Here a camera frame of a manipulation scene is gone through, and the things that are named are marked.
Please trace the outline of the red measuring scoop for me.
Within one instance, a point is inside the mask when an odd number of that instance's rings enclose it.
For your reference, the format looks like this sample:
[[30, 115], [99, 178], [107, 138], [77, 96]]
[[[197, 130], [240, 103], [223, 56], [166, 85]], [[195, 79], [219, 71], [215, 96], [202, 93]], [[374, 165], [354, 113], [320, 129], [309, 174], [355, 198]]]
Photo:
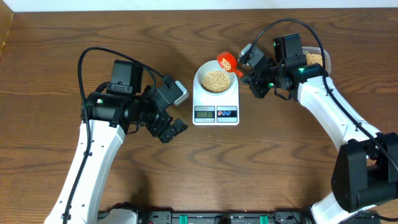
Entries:
[[217, 56], [216, 60], [223, 70], [235, 73], [239, 78], [243, 77], [244, 74], [237, 69], [237, 61], [231, 53], [222, 52]]

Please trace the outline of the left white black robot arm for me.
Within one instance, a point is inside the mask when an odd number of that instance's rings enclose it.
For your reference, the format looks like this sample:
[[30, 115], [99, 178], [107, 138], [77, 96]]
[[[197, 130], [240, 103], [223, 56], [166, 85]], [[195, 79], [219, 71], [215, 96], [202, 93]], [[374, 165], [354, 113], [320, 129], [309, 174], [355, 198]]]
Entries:
[[188, 98], [188, 91], [166, 75], [161, 87], [142, 89], [145, 66], [116, 60], [110, 82], [102, 83], [82, 104], [80, 136], [71, 168], [46, 223], [96, 223], [104, 186], [129, 127], [144, 126], [162, 143], [187, 125], [166, 109]]

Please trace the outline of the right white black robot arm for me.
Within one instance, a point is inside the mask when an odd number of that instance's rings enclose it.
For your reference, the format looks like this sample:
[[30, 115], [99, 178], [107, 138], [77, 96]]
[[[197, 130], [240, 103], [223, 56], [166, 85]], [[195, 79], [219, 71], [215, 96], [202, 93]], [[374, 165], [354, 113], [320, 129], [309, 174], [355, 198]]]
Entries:
[[286, 90], [311, 112], [331, 138], [338, 157], [331, 193], [310, 208], [313, 223], [341, 223], [397, 199], [397, 134], [383, 134], [365, 121], [334, 87], [325, 66], [310, 63], [298, 34], [274, 38], [275, 58], [247, 44], [239, 61], [256, 98]]

